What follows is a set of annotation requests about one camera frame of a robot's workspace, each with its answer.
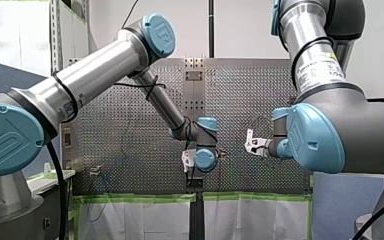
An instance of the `silver robot arm segment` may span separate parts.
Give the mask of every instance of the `silver robot arm segment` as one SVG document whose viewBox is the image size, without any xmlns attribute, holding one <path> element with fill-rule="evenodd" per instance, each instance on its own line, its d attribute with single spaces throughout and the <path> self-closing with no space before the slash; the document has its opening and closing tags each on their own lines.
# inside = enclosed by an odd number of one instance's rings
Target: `silver robot arm segment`
<svg viewBox="0 0 384 240">
<path fill-rule="evenodd" d="M 310 171 L 384 174 L 384 99 L 367 100 L 344 74 L 364 12 L 362 0 L 275 4 L 273 32 L 288 48 L 299 96 L 274 111 L 275 138 L 254 154 L 294 158 Z"/>
</svg>

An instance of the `pegboard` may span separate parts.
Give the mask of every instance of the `pegboard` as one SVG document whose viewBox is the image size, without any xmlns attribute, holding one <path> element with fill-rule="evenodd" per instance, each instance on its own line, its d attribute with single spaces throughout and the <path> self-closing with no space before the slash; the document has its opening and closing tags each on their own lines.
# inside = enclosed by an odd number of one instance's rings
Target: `pegboard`
<svg viewBox="0 0 384 240">
<path fill-rule="evenodd" d="M 191 91 L 185 88 L 190 81 L 185 81 L 184 61 L 163 59 L 152 67 L 183 111 L 183 93 Z M 270 137 L 271 112 L 295 95 L 288 66 L 286 60 L 204 60 L 199 84 L 205 91 L 198 95 L 204 96 L 206 115 L 219 119 L 219 143 L 228 154 L 204 178 L 205 190 L 305 193 L 310 188 L 309 175 L 294 161 L 262 160 L 244 149 L 246 130 L 252 127 L 256 137 Z M 72 136 L 74 159 L 82 164 L 74 194 L 186 191 L 180 160 L 184 143 L 170 138 L 144 98 L 139 89 L 114 86 L 81 110 Z M 97 166 L 106 180 L 90 175 Z"/>
<path fill-rule="evenodd" d="M 206 59 L 205 113 L 219 121 L 227 157 L 204 178 L 206 191 L 307 193 L 309 175 L 292 160 L 250 155 L 247 129 L 271 138 L 272 112 L 296 95 L 288 60 Z"/>
</svg>

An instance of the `label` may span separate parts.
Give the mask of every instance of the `label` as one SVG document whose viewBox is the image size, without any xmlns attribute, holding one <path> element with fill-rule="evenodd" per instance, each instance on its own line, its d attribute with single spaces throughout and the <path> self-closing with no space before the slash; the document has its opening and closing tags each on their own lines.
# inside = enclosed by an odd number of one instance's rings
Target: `label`
<svg viewBox="0 0 384 240">
<path fill-rule="evenodd" d="M 297 84 L 304 88 L 305 86 L 345 82 L 346 80 L 336 59 L 328 56 L 317 56 L 298 69 L 297 81 Z"/>
</svg>

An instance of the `black band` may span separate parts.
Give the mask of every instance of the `black band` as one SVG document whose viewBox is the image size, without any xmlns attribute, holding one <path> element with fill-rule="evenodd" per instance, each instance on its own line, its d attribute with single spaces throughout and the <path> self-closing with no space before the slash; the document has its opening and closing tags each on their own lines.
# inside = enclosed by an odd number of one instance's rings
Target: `black band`
<svg viewBox="0 0 384 240">
<path fill-rule="evenodd" d="M 177 131 L 177 130 L 183 128 L 183 126 L 185 126 L 185 124 L 186 124 L 186 118 L 183 119 L 183 123 L 182 123 L 182 125 L 180 125 L 179 127 L 175 128 L 175 129 L 171 129 L 171 131 L 172 131 L 172 132 L 175 132 L 175 131 Z"/>
<path fill-rule="evenodd" d="M 27 112 L 29 112 L 31 115 L 33 115 L 33 117 L 35 117 L 39 121 L 40 125 L 42 125 L 42 128 L 45 132 L 45 139 L 48 138 L 49 140 L 51 140 L 54 137 L 58 136 L 58 132 L 51 124 L 51 122 L 45 117 L 45 115 L 43 115 L 41 111 L 37 109 L 36 106 L 34 106 L 23 95 L 21 95 L 17 91 L 14 91 L 13 89 L 10 89 L 6 93 L 6 95 L 16 101 L 18 104 L 20 104 L 21 107 L 23 107 Z"/>
<path fill-rule="evenodd" d="M 216 145 L 205 145 L 205 144 L 196 144 L 197 147 L 203 147 L 203 148 L 216 148 Z"/>
<path fill-rule="evenodd" d="M 364 95 L 363 90 L 361 90 L 361 88 L 359 88 L 358 86 L 356 86 L 354 84 L 347 83 L 347 82 L 337 82 L 337 83 L 320 85 L 320 86 L 317 86 L 317 87 L 315 87 L 315 88 L 313 88 L 311 90 L 308 90 L 307 92 L 301 94 L 296 99 L 295 104 L 304 101 L 306 98 L 308 98 L 309 96 L 311 96 L 313 94 L 316 94 L 318 92 L 323 92 L 323 91 L 326 91 L 326 90 L 330 90 L 330 89 L 335 89 L 335 88 L 348 88 L 348 89 L 356 90 L 356 91 L 358 91 L 358 92 L 360 92 L 361 94 Z"/>
<path fill-rule="evenodd" d="M 151 59 L 152 59 L 152 56 L 153 56 L 152 55 L 153 52 L 151 50 L 151 47 L 149 47 L 148 41 L 146 41 L 146 39 L 143 37 L 143 34 L 141 34 L 140 32 L 136 31 L 136 29 L 133 29 L 131 27 L 126 27 L 124 29 L 126 29 L 126 30 L 130 31 L 131 33 L 133 33 L 139 39 L 139 41 L 142 42 L 143 46 L 145 46 L 146 53 L 148 54 L 148 64 L 147 65 L 150 65 L 151 64 Z"/>
<path fill-rule="evenodd" d="M 326 16 L 325 29 L 327 29 L 332 23 L 333 15 L 335 15 L 335 10 L 336 10 L 336 0 L 330 0 L 329 11 L 327 12 L 327 16 Z"/>
<path fill-rule="evenodd" d="M 71 117 L 69 119 L 63 121 L 62 123 L 71 122 L 77 117 L 77 114 L 79 113 L 79 106 L 77 105 L 76 98 L 74 97 L 74 95 L 70 91 L 70 89 L 61 81 L 61 79 L 59 79 L 59 77 L 57 76 L 57 72 L 53 72 L 52 77 L 55 79 L 55 81 L 57 81 L 57 83 L 64 89 L 64 91 L 70 97 L 71 105 L 73 106 L 73 114 L 71 115 Z"/>
<path fill-rule="evenodd" d="M 352 41 L 352 40 L 359 39 L 362 35 L 363 33 L 356 33 L 356 34 L 343 35 L 343 36 L 329 34 L 329 37 L 335 39 L 336 41 L 340 41 L 340 40 Z"/>
<path fill-rule="evenodd" d="M 305 51 L 307 51 L 307 49 L 311 48 L 312 46 L 314 46 L 314 45 L 316 45 L 318 43 L 325 43 L 325 42 L 322 42 L 322 41 L 329 41 L 331 46 L 333 47 L 334 41 L 333 41 L 332 38 L 326 37 L 326 36 L 318 37 L 318 38 L 316 38 L 314 40 L 311 40 L 308 43 L 304 44 L 304 46 L 302 46 L 302 48 L 295 55 L 295 58 L 292 61 L 292 67 L 291 67 L 292 84 L 294 84 L 295 89 L 298 89 L 297 88 L 297 83 L 296 83 L 296 76 L 295 76 L 296 73 L 295 73 L 295 70 L 297 68 L 297 63 L 298 63 L 299 58 L 301 57 L 301 55 Z"/>
</svg>

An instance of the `metal pole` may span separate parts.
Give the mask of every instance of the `metal pole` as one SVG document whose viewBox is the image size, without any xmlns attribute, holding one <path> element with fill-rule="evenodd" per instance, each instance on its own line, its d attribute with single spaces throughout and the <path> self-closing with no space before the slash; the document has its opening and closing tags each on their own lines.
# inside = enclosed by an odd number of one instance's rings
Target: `metal pole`
<svg viewBox="0 0 384 240">
<path fill-rule="evenodd" d="M 210 58 L 214 58 L 214 0 L 208 0 L 208 21 L 209 21 L 209 48 Z"/>
</svg>

